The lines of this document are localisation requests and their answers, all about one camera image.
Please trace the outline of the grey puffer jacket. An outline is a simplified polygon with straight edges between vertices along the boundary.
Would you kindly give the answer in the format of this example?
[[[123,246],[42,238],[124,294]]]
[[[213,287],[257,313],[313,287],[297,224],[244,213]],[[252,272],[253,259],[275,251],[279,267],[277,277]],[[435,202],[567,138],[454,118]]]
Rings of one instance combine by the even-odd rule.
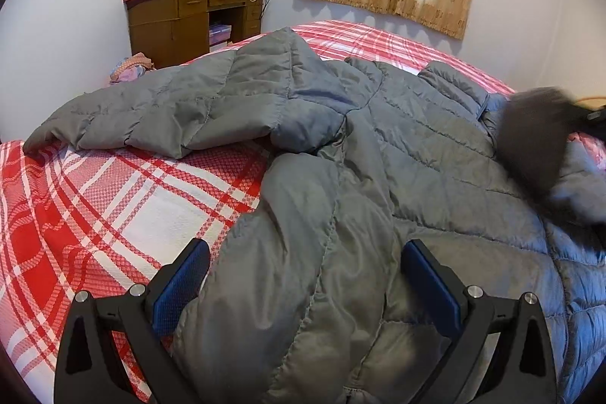
[[[74,98],[27,139],[176,159],[268,139],[257,208],[229,231],[173,356],[206,403],[407,403],[447,349],[401,270],[422,241],[466,284],[534,292],[581,396],[605,358],[605,173],[568,142],[535,199],[497,157],[504,98],[434,61],[324,61],[282,29]]]

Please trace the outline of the pink clothes pile on floor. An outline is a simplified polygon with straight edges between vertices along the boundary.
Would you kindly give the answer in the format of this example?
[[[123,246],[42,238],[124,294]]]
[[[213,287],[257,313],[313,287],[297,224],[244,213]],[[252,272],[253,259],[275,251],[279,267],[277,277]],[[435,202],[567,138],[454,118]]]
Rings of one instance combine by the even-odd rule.
[[[154,62],[143,52],[138,52],[130,58],[121,61],[109,76],[109,84],[136,81],[148,71],[154,71]]]

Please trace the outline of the red plaid bed sheet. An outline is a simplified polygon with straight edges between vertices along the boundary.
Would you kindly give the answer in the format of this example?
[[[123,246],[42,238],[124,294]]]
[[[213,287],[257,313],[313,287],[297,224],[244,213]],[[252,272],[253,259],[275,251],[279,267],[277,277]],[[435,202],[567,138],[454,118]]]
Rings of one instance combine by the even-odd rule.
[[[501,81],[452,55],[361,23],[294,27],[322,58],[356,55],[410,73],[443,61],[490,92],[510,94]],[[219,255],[238,214],[258,204],[268,154],[255,145],[228,145],[175,164],[130,151],[94,155],[55,149],[27,158],[19,140],[1,145],[1,376],[52,403],[59,332],[76,288],[117,294],[147,280],[172,260],[187,234]],[[547,325],[581,343],[569,382],[581,384],[605,359],[605,298],[548,309]]]

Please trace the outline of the brown wooden desk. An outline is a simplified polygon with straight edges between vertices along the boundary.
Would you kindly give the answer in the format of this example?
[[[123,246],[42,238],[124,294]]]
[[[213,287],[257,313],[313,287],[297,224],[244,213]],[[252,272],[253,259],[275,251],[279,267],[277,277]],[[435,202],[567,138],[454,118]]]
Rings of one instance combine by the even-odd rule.
[[[176,66],[211,51],[211,27],[230,28],[239,43],[261,33],[265,0],[123,0],[131,52],[156,68]]]

